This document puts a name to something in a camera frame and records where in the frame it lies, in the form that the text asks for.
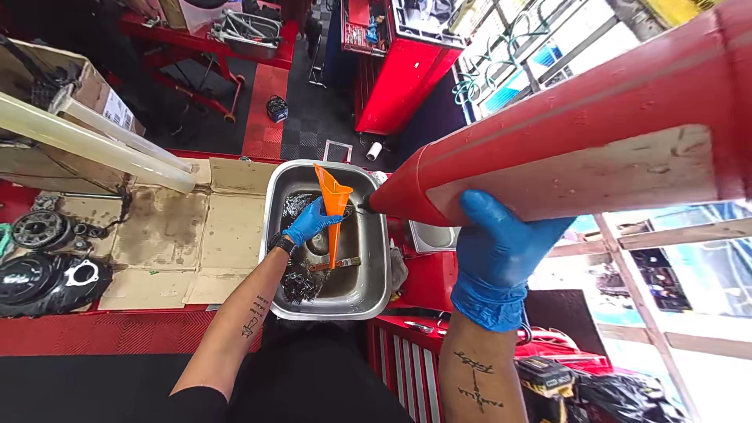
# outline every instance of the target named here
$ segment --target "black watch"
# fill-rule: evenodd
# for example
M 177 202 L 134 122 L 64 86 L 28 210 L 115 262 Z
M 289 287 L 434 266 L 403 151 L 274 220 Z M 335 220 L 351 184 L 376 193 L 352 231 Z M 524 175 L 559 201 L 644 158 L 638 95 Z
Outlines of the black watch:
M 282 232 L 277 232 L 274 236 L 272 236 L 271 241 L 268 245 L 268 251 L 271 251 L 271 249 L 274 247 L 282 248 L 290 256 L 292 256 L 293 251 L 298 248 L 297 245 L 295 245 L 295 242 L 292 242 L 289 239 L 285 238 L 284 235 L 282 235 Z

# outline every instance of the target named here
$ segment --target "engine cover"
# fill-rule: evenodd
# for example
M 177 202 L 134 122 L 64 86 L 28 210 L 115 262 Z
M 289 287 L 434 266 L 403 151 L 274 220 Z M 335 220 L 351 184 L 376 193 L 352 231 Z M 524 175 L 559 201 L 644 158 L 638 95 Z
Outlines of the engine cover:
M 67 313 L 98 299 L 112 281 L 106 263 L 72 254 L 29 253 L 0 264 L 0 316 Z

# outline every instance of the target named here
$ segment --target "tattoo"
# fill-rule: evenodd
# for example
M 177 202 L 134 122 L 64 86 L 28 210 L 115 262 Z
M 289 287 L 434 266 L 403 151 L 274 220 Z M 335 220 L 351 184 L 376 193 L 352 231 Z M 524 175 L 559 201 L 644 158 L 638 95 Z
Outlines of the tattoo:
M 493 373 L 493 366 L 486 366 L 484 364 L 478 363 L 477 361 L 472 360 L 470 357 L 465 356 L 465 353 L 463 351 L 455 351 L 454 354 L 459 357 L 460 360 L 462 360 L 462 364 L 469 365 L 473 368 L 473 370 L 488 374 Z
M 475 369 L 472 370 L 472 384 L 473 384 L 473 392 L 466 391 L 462 388 L 457 388 L 459 390 L 460 394 L 464 394 L 466 397 L 470 397 L 473 400 L 475 400 L 476 403 L 478 403 L 478 408 L 481 409 L 481 413 L 485 413 L 483 411 L 483 405 L 488 404 L 490 406 L 496 406 L 499 408 L 502 408 L 504 404 L 501 401 L 494 401 L 489 400 L 488 398 L 485 398 L 481 394 L 481 389 L 478 387 L 478 382 L 475 380 Z
M 268 306 L 269 304 L 269 301 L 264 300 L 260 295 L 256 295 L 256 299 L 257 301 L 253 301 L 253 305 L 249 309 L 250 312 L 254 314 L 254 316 L 251 316 L 248 323 L 243 326 L 243 332 L 241 335 L 245 336 L 246 338 L 253 335 L 253 327 L 255 327 L 256 324 L 259 323 L 259 318 L 261 318 L 266 311 L 265 306 Z
M 454 355 L 456 355 L 457 357 L 459 357 L 460 360 L 462 360 L 462 364 L 467 364 L 468 366 L 470 366 L 470 368 L 472 368 L 473 390 L 472 391 L 467 391 L 465 389 L 462 389 L 462 388 L 458 387 L 457 390 L 460 392 L 460 394 L 463 394 L 466 397 L 470 397 L 476 403 L 478 403 L 478 408 L 481 409 L 481 413 L 484 413 L 484 410 L 483 410 L 483 405 L 484 404 L 487 404 L 487 405 L 490 405 L 490 406 L 496 406 L 496 407 L 503 407 L 504 404 L 501 401 L 489 400 L 488 398 L 485 398 L 481 394 L 481 389 L 478 387 L 478 381 L 475 378 L 475 371 L 476 370 L 478 372 L 481 372 L 481 373 L 493 374 L 493 365 L 492 366 L 487 366 L 485 364 L 479 363 L 479 362 L 471 359 L 470 357 L 466 356 L 465 352 L 463 352 L 463 351 L 455 351 Z

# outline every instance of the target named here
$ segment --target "blue nitrile glove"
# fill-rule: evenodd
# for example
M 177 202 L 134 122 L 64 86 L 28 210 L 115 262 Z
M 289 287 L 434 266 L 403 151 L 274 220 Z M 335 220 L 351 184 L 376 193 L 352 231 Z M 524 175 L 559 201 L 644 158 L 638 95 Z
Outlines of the blue nitrile glove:
M 282 231 L 293 239 L 295 245 L 301 246 L 303 242 L 313 238 L 325 227 L 342 222 L 342 216 L 327 216 L 324 212 L 324 197 L 320 196 L 301 211 L 297 219 L 289 228 Z
M 452 304 L 487 330 L 516 330 L 528 277 L 574 218 L 524 223 L 479 190 L 462 193 L 459 204 L 473 225 L 459 232 Z

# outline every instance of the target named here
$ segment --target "hand tool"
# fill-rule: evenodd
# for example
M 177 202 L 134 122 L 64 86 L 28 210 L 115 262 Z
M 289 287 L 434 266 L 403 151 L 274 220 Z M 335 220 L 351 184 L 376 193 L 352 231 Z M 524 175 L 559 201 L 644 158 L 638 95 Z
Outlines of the hand tool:
M 337 261 L 337 263 L 335 264 L 335 267 L 360 266 L 361 264 L 362 264 L 362 260 L 360 260 L 360 257 L 344 258 L 342 260 Z M 308 267 L 308 271 L 318 272 L 319 270 L 324 270 L 328 268 L 329 268 L 328 263 L 320 263 L 320 264 L 314 264 Z

